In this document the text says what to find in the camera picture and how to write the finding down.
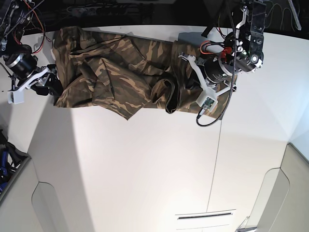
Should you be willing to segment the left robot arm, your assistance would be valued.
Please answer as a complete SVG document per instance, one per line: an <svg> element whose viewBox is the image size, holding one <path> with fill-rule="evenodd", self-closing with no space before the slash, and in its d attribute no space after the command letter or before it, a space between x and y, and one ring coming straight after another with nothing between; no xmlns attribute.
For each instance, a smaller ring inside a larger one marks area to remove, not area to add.
<svg viewBox="0 0 309 232"><path fill-rule="evenodd" d="M222 2L212 25L202 33L203 37L207 37L216 28L223 39L222 42L206 40L200 45L198 66L210 87L221 83L228 85L233 74L254 72L263 65L267 5L261 0L239 0L236 6L242 18L233 24L229 34L223 34L220 29L220 21L224 16L233 22L232 9L227 0Z"/></svg>

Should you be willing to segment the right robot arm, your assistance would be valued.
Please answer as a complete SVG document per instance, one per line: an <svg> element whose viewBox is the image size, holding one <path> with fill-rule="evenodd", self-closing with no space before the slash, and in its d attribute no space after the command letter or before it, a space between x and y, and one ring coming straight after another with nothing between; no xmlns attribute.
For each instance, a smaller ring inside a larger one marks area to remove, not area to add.
<svg viewBox="0 0 309 232"><path fill-rule="evenodd" d="M0 57L1 67L11 80L9 99L17 102L18 93L31 89L41 96L59 97L63 92L61 81L57 76L55 64L38 66L36 54L41 52L46 37L45 24L39 19L36 9L43 1L2 0L0 2ZM36 19L42 41L38 48L32 49L21 39L29 24Z"/></svg>

